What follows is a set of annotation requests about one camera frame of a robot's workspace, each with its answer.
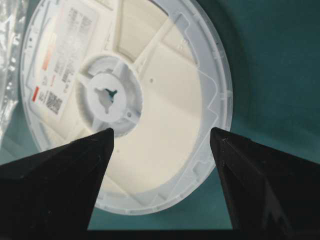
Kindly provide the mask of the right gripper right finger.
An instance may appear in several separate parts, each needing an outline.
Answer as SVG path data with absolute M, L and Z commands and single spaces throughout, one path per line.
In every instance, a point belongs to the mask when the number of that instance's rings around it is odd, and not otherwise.
M 233 240 L 317 240 L 320 166 L 214 127 L 210 147 Z

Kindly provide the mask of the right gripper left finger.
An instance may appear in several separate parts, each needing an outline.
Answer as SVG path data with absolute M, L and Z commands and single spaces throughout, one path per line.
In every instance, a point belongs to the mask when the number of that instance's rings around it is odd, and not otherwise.
M 1 165 L 1 239 L 87 240 L 113 150 L 108 128 Z

